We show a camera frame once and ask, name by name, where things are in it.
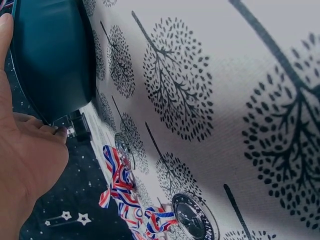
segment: tree pattern fabric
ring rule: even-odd
[[[189,191],[221,240],[319,239],[316,2],[84,2],[97,94],[82,111],[107,182],[121,132],[142,208]]]

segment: star print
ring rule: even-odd
[[[69,211],[62,211],[61,217],[62,217],[64,220],[66,220],[66,221],[68,221],[69,219],[72,218],[72,216],[70,215],[70,212],[69,212]]]
[[[91,222],[91,220],[88,217],[88,213],[81,214],[79,212],[78,215],[79,215],[79,217],[78,217],[78,219],[76,221],[82,223],[83,226],[85,226],[87,223]]]

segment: silver medal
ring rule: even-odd
[[[177,193],[172,198],[172,207],[179,227],[191,240],[218,240],[217,222],[204,202],[189,192]]]

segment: black tree illustration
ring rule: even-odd
[[[276,235],[270,235],[266,231],[251,231],[252,240],[272,240],[276,238]],[[229,231],[225,234],[224,240],[247,240],[245,231]]]
[[[172,225],[168,232],[167,236],[170,240],[186,240],[189,239],[188,236],[182,231],[178,225]]]
[[[206,200],[202,197],[202,191],[187,165],[172,153],[162,154],[148,124],[145,123],[145,126],[160,157],[155,164],[155,168],[160,187],[166,197],[171,200],[175,194],[189,191],[194,193],[201,203],[204,203]]]
[[[128,99],[133,96],[136,89],[129,45],[119,26],[113,25],[107,34],[102,21],[100,24],[109,43],[107,57],[111,78],[119,93]]]
[[[154,110],[182,139],[204,140],[213,130],[214,111],[209,57],[201,42],[180,19],[161,18],[148,35],[133,11],[132,16],[147,40],[143,76]]]
[[[86,14],[88,15],[88,17],[91,17],[95,12],[96,0],[83,0],[83,5],[85,8]]]
[[[138,195],[141,207],[145,210],[146,208],[153,206],[154,204],[149,196],[149,193],[144,183],[137,176],[134,176],[134,180],[136,186],[136,193]]]
[[[235,211],[236,216],[241,223],[243,230],[232,230],[225,234],[223,237],[224,240],[272,240],[277,237],[275,234],[268,234],[265,230],[249,230],[248,226],[238,208],[237,202],[234,195],[231,192],[231,189],[227,184],[223,185],[225,193],[227,194],[230,203]]]
[[[134,123],[133,119],[124,112],[123,114],[120,113],[119,108],[116,104],[114,97],[112,96],[114,105],[116,110],[121,118],[120,122],[120,129],[122,134],[126,137],[131,153],[133,154],[135,165],[137,168],[144,174],[149,173],[149,165],[147,161],[147,155],[144,148],[144,143],[140,139],[140,134]]]
[[[95,46],[95,61],[96,61],[96,77],[103,81],[106,77],[106,67],[104,55],[101,49],[100,40],[95,30],[93,32],[94,46]]]
[[[114,6],[117,1],[118,0],[102,0],[103,4],[108,8]]]
[[[96,91],[96,98],[92,101],[93,109],[112,134],[116,133],[116,123],[106,95]]]
[[[320,37],[302,41],[307,54],[292,48],[289,62],[272,37],[241,1],[229,0],[278,60],[257,83],[243,120],[244,156],[269,186],[269,195],[306,227],[320,229]]]

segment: striped ribbon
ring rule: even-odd
[[[178,224],[174,212],[165,212],[157,206],[148,207],[144,215],[149,219],[146,224],[145,235],[153,240],[157,239],[156,234],[167,231],[171,225]]]
[[[117,149],[114,147],[105,145],[103,147],[103,155],[112,178],[108,190],[100,195],[99,205],[102,208],[108,208],[111,197],[119,200],[118,214],[128,224],[135,240],[158,240],[156,234],[167,231],[171,225],[178,224],[173,212],[165,212],[160,207],[151,206],[144,212],[144,215],[148,218],[148,223],[146,232],[142,236],[139,228],[143,223],[143,213],[138,201],[131,192],[134,188],[134,183],[129,178],[130,171],[121,163]]]
[[[114,147],[105,145],[103,147],[103,155],[112,178],[108,190],[100,195],[99,205],[102,208],[108,208],[111,197],[119,200],[119,216],[126,221],[134,238],[145,240],[141,235],[138,238],[138,234],[136,233],[143,223],[143,213],[138,201],[133,197],[131,192],[134,184],[129,178],[130,171],[121,163],[117,149]]]
[[[132,196],[134,184],[129,178],[130,172],[120,162],[117,150],[111,146],[103,147],[103,155],[107,169],[112,173],[112,179],[107,191],[100,195],[99,205],[108,208],[110,198],[113,197],[133,208],[140,208],[138,201]]]

